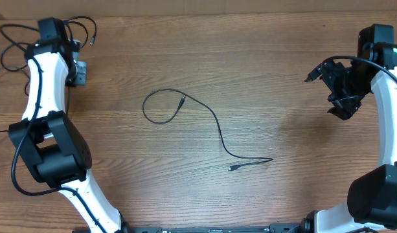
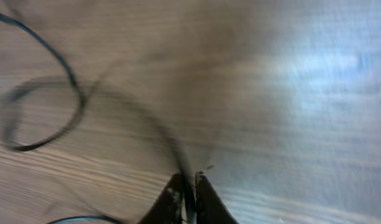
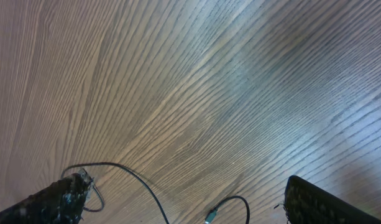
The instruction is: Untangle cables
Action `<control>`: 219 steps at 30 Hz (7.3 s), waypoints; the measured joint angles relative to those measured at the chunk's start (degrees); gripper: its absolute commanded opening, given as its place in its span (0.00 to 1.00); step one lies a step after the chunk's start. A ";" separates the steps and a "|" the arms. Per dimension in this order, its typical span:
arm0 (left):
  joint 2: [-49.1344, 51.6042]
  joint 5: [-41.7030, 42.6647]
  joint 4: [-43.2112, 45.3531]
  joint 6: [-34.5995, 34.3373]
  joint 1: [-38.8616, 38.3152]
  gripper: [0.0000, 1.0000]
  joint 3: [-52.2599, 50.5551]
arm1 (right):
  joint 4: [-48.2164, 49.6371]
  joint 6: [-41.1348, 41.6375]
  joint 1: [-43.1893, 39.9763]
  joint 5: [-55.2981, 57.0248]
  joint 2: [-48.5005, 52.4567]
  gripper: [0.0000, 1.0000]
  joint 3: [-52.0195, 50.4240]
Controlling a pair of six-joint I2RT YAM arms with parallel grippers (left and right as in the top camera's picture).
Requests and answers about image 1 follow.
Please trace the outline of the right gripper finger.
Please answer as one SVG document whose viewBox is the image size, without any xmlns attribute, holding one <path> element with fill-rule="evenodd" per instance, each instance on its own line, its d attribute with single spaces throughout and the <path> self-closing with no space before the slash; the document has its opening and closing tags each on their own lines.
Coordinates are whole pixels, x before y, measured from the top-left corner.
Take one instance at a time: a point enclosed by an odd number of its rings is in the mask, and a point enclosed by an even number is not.
<svg viewBox="0 0 397 233">
<path fill-rule="evenodd" d="M 335 115 L 341 120 L 348 120 L 361 107 L 362 96 L 345 96 L 336 98 L 332 95 L 328 101 L 334 106 L 328 110 L 328 113 Z"/>
<path fill-rule="evenodd" d="M 324 63 L 320 63 L 316 68 L 314 68 L 311 72 L 308 73 L 307 78 L 304 80 L 305 83 L 312 82 L 317 78 L 321 77 L 326 72 L 326 65 Z"/>
</svg>

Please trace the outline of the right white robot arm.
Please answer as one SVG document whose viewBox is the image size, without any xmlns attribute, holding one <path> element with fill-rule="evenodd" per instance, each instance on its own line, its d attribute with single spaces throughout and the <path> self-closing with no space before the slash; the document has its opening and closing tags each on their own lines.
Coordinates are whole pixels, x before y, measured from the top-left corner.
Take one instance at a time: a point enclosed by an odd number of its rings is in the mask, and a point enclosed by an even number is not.
<svg viewBox="0 0 397 233">
<path fill-rule="evenodd" d="M 364 97 L 375 97 L 379 124 L 376 168 L 357 178 L 347 200 L 328 210 L 313 211 L 291 232 L 379 232 L 397 229 L 397 44 L 394 28 L 373 24 L 358 35 L 356 56 L 322 61 L 306 81 L 321 79 L 329 88 L 329 113 L 348 120 Z"/>
</svg>

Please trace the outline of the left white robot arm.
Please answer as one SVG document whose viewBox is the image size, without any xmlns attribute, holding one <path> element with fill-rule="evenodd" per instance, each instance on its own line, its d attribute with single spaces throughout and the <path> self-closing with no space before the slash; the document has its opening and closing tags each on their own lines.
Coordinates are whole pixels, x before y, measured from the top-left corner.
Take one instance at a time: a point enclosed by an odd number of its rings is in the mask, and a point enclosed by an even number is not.
<svg viewBox="0 0 397 233">
<path fill-rule="evenodd" d="M 87 80 L 87 64 L 78 59 L 84 45 L 69 27 L 76 22 L 75 17 L 42 19 L 35 29 L 40 34 L 37 42 L 12 42 L 25 53 L 30 87 L 21 121 L 8 129 L 16 148 L 11 179 L 19 192 L 32 196 L 16 179 L 17 161 L 22 159 L 34 180 L 49 186 L 37 195 L 62 194 L 83 217 L 88 232 L 129 232 L 95 181 L 89 146 L 68 117 L 66 88 Z"/>
</svg>

